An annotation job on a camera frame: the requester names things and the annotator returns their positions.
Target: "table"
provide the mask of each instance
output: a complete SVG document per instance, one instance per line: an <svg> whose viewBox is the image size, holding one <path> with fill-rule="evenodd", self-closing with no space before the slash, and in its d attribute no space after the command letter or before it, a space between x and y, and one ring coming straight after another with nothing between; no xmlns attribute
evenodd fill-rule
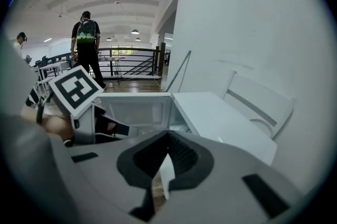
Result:
<svg viewBox="0 0 337 224"><path fill-rule="evenodd" d="M216 94L176 93L173 97L194 134L239 147L271 165L276 143Z"/></svg>
<svg viewBox="0 0 337 224"><path fill-rule="evenodd" d="M124 59L124 58L125 57L123 57L123 56L99 57L98 62L111 62L110 64L111 64L112 73L115 72L116 77L123 80L122 71L121 71L121 67L120 67L120 61L121 61L121 59Z"/></svg>

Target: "black shirt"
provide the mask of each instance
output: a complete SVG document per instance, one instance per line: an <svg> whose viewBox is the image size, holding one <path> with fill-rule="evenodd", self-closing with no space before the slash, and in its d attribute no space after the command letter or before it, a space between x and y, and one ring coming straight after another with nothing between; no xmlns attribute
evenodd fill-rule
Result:
<svg viewBox="0 0 337 224"><path fill-rule="evenodd" d="M98 26L97 22L94 21L95 26L96 26L96 35L100 34L100 27ZM72 32L72 38L76 38L77 37L77 31L78 31L78 27L80 26L81 22L77 22L73 28L73 32Z"/></svg>

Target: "railing post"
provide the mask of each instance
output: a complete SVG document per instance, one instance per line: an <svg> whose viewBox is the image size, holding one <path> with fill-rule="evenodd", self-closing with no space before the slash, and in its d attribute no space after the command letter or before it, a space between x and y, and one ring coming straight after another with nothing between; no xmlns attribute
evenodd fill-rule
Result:
<svg viewBox="0 0 337 224"><path fill-rule="evenodd" d="M158 75L163 75L163 67L164 67L164 57L165 57L165 43L160 44L160 57L159 57L159 67L158 67Z"/></svg>
<svg viewBox="0 0 337 224"><path fill-rule="evenodd" d="M110 47L110 57L112 57L112 50L111 50L111 47ZM112 70L112 61L110 60L110 72L111 72L111 76L114 76L114 72Z"/></svg>
<svg viewBox="0 0 337 224"><path fill-rule="evenodd" d="M151 75L154 75L154 56L155 56L155 51L152 52L152 73Z"/></svg>
<svg viewBox="0 0 337 224"><path fill-rule="evenodd" d="M155 51L155 55L154 55L154 74L157 73L158 56L159 56L159 46L156 46L156 51Z"/></svg>

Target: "black rubber pad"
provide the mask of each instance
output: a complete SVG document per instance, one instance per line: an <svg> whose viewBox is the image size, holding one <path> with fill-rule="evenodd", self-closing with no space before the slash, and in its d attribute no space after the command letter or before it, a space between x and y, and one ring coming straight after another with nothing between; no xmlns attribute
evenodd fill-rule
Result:
<svg viewBox="0 0 337 224"><path fill-rule="evenodd" d="M90 153L85 153L85 154L73 156L72 160L76 163L76 162L81 162L81 161L93 159L93 158L96 158L96 157L98 157L98 155L96 153L90 152Z"/></svg>
<svg viewBox="0 0 337 224"><path fill-rule="evenodd" d="M270 218L286 211L289 206L277 195L277 193L267 185L263 179L254 174L244 176L242 180L246 183L254 197L259 202L263 210Z"/></svg>

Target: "window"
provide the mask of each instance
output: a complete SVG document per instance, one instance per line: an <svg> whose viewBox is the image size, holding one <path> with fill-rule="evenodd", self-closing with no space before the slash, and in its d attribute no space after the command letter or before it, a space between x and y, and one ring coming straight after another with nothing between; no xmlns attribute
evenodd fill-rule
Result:
<svg viewBox="0 0 337 224"><path fill-rule="evenodd" d="M139 48L139 45L112 45L111 48L118 48L118 50L112 50L112 55L130 55L134 52L134 50L130 50L130 48Z"/></svg>

